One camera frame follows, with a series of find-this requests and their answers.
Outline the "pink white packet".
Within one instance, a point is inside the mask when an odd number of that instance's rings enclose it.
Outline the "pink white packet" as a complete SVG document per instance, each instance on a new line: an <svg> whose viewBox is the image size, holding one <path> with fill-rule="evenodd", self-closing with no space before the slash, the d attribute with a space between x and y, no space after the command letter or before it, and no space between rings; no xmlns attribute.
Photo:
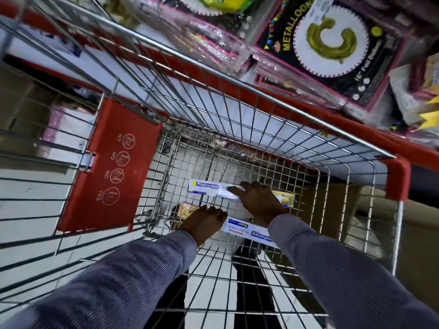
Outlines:
<svg viewBox="0 0 439 329"><path fill-rule="evenodd" d="M72 105L53 105L47 127L41 140L66 147L58 149L40 145L37 156L77 164L86 148L96 116Z"/></svg>

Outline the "person's black trouser leg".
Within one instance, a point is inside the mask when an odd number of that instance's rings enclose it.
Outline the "person's black trouser leg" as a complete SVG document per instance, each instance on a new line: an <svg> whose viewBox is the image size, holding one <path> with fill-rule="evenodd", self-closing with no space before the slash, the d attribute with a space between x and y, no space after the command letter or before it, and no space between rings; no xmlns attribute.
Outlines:
<svg viewBox="0 0 439 329"><path fill-rule="evenodd" d="M165 290L156 309L146 322L144 329L185 329L185 295L187 291L188 271L176 278Z"/></svg>
<svg viewBox="0 0 439 329"><path fill-rule="evenodd" d="M233 329L282 329L274 315L272 289L256 261L255 252L240 246L233 254L237 271L237 304Z"/></svg>

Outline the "person's right hand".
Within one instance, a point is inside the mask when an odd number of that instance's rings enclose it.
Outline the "person's right hand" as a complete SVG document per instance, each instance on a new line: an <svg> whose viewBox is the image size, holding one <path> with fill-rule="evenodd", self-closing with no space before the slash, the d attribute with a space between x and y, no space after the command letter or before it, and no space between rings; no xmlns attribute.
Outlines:
<svg viewBox="0 0 439 329"><path fill-rule="evenodd" d="M259 226L267 228L277 216L287 213L268 186L258 182L241 182L240 186L249 186L249 199L240 201Z"/></svg>

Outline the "red plastic cart corner bumper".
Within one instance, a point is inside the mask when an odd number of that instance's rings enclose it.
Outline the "red plastic cart corner bumper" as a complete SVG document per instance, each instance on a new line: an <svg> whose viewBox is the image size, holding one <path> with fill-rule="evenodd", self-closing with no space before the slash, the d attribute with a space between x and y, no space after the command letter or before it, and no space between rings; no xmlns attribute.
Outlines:
<svg viewBox="0 0 439 329"><path fill-rule="evenodd" d="M409 160L397 155L395 158L376 156L387 167L385 198L398 202L408 199L410 189L411 165Z"/></svg>

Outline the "brown cardboard box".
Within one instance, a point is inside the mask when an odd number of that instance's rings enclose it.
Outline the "brown cardboard box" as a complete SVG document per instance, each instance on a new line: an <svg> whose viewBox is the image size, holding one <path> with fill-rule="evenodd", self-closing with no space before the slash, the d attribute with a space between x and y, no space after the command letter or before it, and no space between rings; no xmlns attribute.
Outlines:
<svg viewBox="0 0 439 329"><path fill-rule="evenodd" d="M339 239L392 268L397 205L385 191L338 183L306 186L298 216L316 232ZM416 298L439 313L439 209L407 200L396 277Z"/></svg>

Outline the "person's left hand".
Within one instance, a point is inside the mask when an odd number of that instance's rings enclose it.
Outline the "person's left hand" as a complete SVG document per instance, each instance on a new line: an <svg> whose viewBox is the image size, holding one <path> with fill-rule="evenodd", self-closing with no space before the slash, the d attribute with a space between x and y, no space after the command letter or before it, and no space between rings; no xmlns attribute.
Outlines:
<svg viewBox="0 0 439 329"><path fill-rule="evenodd" d="M214 211L221 210L215 206L203 205L195 210L179 226L179 231L188 233L195 241L197 247L201 247L207 239L220 231L223 224L214 221Z"/></svg>

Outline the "red plastic cart seat flap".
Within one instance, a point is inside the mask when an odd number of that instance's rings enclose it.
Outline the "red plastic cart seat flap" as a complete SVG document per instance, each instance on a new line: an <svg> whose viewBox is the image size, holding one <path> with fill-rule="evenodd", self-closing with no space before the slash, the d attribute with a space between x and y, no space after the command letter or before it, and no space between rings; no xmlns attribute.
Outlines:
<svg viewBox="0 0 439 329"><path fill-rule="evenodd" d="M157 125L114 99L104 99L87 151L90 171L75 177L57 231L132 231L162 123Z"/></svg>

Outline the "black foil balloon packet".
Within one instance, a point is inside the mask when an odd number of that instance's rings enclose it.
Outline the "black foil balloon packet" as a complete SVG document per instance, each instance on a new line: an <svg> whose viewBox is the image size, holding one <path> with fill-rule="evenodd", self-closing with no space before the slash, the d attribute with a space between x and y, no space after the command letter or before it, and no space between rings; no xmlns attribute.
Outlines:
<svg viewBox="0 0 439 329"><path fill-rule="evenodd" d="M259 84L311 103L370 110L405 40L357 0L283 0L253 47Z"/></svg>

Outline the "person's left forearm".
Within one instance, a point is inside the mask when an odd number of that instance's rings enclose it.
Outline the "person's left forearm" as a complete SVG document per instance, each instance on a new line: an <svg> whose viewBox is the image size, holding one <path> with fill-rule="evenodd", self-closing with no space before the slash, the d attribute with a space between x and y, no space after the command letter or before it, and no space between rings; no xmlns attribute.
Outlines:
<svg viewBox="0 0 439 329"><path fill-rule="evenodd" d="M143 329L160 298L195 260L184 231L131 241L66 285L20 311L0 329Z"/></svg>

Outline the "clear yellow balloon packet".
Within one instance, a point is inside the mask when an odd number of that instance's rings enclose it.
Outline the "clear yellow balloon packet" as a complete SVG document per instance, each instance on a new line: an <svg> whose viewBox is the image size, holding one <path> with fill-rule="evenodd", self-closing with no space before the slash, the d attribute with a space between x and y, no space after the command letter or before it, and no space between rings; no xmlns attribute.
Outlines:
<svg viewBox="0 0 439 329"><path fill-rule="evenodd" d="M282 0L102 0L132 29L160 32L179 51L232 76L255 63L251 48Z"/></svg>

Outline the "person's right forearm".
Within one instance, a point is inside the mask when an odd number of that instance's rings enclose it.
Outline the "person's right forearm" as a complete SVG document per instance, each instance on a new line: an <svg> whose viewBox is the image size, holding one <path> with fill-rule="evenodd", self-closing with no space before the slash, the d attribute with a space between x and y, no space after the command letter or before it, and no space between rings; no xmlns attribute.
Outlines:
<svg viewBox="0 0 439 329"><path fill-rule="evenodd" d="M267 227L336 329L439 329L439 314L377 261L293 215L272 215Z"/></svg>

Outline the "pile of party packets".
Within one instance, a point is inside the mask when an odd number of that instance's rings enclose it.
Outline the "pile of party packets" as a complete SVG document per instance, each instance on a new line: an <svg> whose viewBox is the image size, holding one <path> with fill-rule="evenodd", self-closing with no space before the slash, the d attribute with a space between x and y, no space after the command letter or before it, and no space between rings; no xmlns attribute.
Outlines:
<svg viewBox="0 0 439 329"><path fill-rule="evenodd" d="M439 149L439 50L392 69L387 92L359 120Z"/></svg>

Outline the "white blue foil wrap box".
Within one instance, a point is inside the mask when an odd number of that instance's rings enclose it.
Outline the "white blue foil wrap box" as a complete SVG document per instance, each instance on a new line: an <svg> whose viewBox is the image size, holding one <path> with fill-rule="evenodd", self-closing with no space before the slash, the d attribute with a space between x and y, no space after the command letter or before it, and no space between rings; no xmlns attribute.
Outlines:
<svg viewBox="0 0 439 329"><path fill-rule="evenodd" d="M229 200L239 200L238 196L231 193L228 187L237 187L242 191L245 189L240 185L232 185L227 183L210 182L204 180L190 179L187 187L189 193L196 193L201 195L219 197ZM295 205L295 194L282 192L282 191L272 191L274 196L279 200L284 208L294 208Z"/></svg>
<svg viewBox="0 0 439 329"><path fill-rule="evenodd" d="M175 226L184 221L199 207L197 205L182 202L177 204L171 214L171 220ZM257 226L247 221L242 221L231 216L228 216L223 223L220 235L231 235L248 239L252 242L259 243L268 247L278 249L279 247L271 240L267 228Z"/></svg>

